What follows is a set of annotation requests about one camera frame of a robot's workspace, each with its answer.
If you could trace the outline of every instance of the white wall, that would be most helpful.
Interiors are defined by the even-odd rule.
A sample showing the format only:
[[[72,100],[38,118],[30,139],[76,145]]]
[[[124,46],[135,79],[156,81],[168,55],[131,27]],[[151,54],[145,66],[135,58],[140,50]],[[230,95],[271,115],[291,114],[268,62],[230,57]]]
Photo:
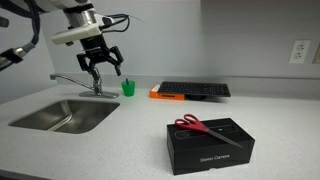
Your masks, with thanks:
[[[125,62],[123,74],[320,78],[311,64],[320,41],[318,0],[94,0],[100,14],[127,13],[125,33],[107,34]],[[43,16],[57,72],[82,72],[81,45],[55,46],[50,37],[68,27],[64,14]],[[288,64],[295,39],[310,39],[304,64]],[[101,73],[115,74],[108,63]]]
[[[10,19],[9,28],[0,28],[0,51],[21,46],[31,40],[31,22],[0,9],[0,16]],[[43,36],[37,48],[25,56],[24,61],[0,72],[0,104],[49,88],[55,84],[49,74],[53,64]]]

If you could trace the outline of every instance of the electrical outlet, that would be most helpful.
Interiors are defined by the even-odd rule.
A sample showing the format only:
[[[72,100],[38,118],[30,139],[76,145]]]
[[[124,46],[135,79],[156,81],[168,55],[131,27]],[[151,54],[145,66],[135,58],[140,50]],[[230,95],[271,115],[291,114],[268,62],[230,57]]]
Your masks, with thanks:
[[[303,63],[306,59],[309,45],[310,40],[296,40],[293,45],[289,63]]]
[[[320,64],[320,44],[316,55],[314,56],[313,64]]]

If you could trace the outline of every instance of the stainless steel sink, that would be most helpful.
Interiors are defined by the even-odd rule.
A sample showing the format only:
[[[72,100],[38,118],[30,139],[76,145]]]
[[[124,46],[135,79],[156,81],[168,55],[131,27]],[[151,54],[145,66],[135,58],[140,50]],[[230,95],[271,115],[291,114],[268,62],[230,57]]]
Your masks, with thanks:
[[[9,126],[81,134],[95,128],[119,103],[64,100],[22,117]]]

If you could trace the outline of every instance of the green cup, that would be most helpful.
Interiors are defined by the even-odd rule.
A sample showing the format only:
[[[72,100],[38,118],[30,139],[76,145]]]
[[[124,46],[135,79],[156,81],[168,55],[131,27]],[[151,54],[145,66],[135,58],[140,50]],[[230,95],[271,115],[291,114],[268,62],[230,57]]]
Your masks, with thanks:
[[[129,81],[129,84],[127,84],[126,81],[121,82],[122,90],[125,96],[130,97],[134,95],[134,89],[135,89],[135,82]]]

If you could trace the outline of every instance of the scissor blade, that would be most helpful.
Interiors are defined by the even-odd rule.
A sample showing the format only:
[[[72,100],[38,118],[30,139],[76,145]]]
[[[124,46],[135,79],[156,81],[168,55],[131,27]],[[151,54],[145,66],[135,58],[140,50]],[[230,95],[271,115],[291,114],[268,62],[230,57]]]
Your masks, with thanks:
[[[222,136],[222,135],[219,134],[219,133],[216,133],[216,132],[214,132],[214,131],[212,131],[212,130],[208,131],[208,133],[211,134],[212,136],[216,137],[216,138],[221,139],[222,141],[225,141],[225,142],[227,142],[227,143],[229,143],[229,144],[235,145],[235,146],[237,146],[237,147],[239,147],[239,148],[243,148],[240,144],[232,141],[232,140],[229,139],[229,138],[226,138],[226,137]]]

